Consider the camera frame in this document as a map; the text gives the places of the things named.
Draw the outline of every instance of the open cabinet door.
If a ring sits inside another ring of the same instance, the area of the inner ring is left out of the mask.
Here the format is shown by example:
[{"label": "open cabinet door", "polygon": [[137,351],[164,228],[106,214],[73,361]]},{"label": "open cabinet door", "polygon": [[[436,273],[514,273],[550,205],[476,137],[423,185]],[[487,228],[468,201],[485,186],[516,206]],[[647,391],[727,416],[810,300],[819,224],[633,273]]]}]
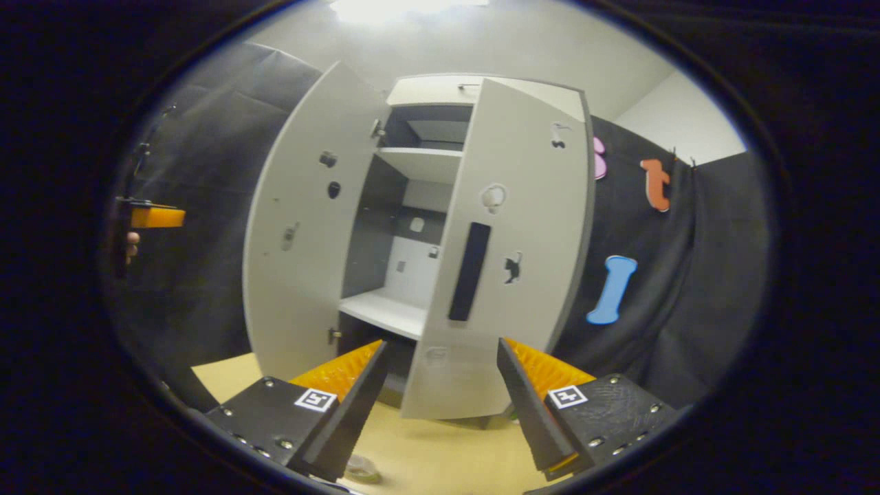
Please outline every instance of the open cabinet door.
[{"label": "open cabinet door", "polygon": [[[593,204],[591,146],[585,122],[506,84],[483,82],[403,417],[490,416],[508,407],[495,365],[498,337],[546,349],[580,283]],[[492,187],[490,203],[503,202],[488,208],[483,198]]]},{"label": "open cabinet door", "polygon": [[391,109],[335,64],[284,124],[254,193],[245,238],[247,335],[263,374],[289,380],[335,357],[330,332],[358,201]]}]

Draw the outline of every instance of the ceiling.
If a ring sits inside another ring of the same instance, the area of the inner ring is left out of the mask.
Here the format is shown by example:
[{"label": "ceiling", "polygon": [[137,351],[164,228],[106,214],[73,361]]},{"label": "ceiling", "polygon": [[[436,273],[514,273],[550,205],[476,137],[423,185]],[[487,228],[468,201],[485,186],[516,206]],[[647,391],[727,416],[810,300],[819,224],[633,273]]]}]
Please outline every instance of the ceiling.
[{"label": "ceiling", "polygon": [[622,30],[552,0],[489,0],[370,23],[340,21],[329,2],[312,0],[269,22],[251,41],[320,70],[343,61],[379,90],[415,74],[534,78],[584,89],[590,112],[611,121],[674,71]]}]

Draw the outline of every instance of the black door handle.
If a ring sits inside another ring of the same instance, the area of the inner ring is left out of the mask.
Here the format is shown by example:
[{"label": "black door handle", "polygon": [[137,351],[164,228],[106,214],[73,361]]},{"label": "black door handle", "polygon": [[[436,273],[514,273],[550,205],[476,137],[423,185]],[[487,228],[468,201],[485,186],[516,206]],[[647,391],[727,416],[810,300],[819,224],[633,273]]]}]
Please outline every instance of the black door handle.
[{"label": "black door handle", "polygon": [[471,314],[473,297],[477,293],[477,284],[480,282],[480,273],[483,270],[483,262],[486,259],[486,248],[489,243],[489,234],[492,227],[489,225],[471,222],[471,230],[467,234],[465,255],[458,269],[458,282],[455,292],[452,294],[452,304],[449,308],[449,319],[455,321],[467,321]]}]

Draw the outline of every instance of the black curtain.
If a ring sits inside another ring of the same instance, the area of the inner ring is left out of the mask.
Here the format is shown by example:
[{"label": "black curtain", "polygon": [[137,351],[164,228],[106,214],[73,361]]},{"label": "black curtain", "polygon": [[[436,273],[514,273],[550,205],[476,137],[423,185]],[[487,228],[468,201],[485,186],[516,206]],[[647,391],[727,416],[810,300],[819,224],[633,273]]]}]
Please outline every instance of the black curtain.
[{"label": "black curtain", "polygon": [[[624,373],[673,407],[723,376],[751,330],[768,284],[766,181],[747,153],[691,166],[620,126],[593,117],[607,174],[581,287],[554,356],[597,376]],[[640,163],[659,159],[671,206],[655,210]],[[586,321],[605,286],[608,256],[637,261],[620,318]]]},{"label": "black curtain", "polygon": [[133,196],[186,210],[183,228],[140,231],[120,284],[125,344],[186,403],[216,401],[190,366],[250,352],[241,291],[247,215],[278,132],[320,71],[236,43],[172,89],[154,117]]}]

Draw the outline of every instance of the orange object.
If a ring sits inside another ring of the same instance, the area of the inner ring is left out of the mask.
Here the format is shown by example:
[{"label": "orange object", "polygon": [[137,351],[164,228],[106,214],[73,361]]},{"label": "orange object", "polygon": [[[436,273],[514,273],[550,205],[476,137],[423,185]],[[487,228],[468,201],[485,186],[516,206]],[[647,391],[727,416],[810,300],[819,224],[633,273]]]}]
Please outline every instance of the orange object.
[{"label": "orange object", "polygon": [[558,471],[558,470],[560,470],[561,468],[564,468],[564,467],[566,467],[567,465],[569,465],[574,459],[577,459],[577,457],[578,457],[578,453],[575,452],[575,453],[573,453],[572,455],[566,457],[565,459],[562,459],[561,461],[555,463],[553,466],[547,468],[546,470],[549,471],[549,472],[551,472],[551,473],[554,472],[554,471]]},{"label": "orange object", "polygon": [[176,208],[134,207],[131,209],[131,228],[180,227],[183,226],[183,218],[186,214],[185,211]]},{"label": "orange object", "polygon": [[519,364],[523,367],[525,375],[529,378],[529,382],[541,402],[544,401],[548,390],[556,390],[569,385],[581,385],[596,379],[596,377],[528,345],[508,338],[504,340],[517,354]]},{"label": "orange object", "polygon": [[338,358],[331,359],[323,365],[297,376],[290,383],[336,394],[341,403],[381,343],[381,340],[377,340],[364,347],[358,347],[352,352],[346,352]]},{"label": "orange object", "polygon": [[641,167],[645,171],[645,194],[648,204],[657,211],[669,211],[670,201],[663,194],[663,185],[669,184],[669,174],[664,172],[658,159],[644,159]]}]

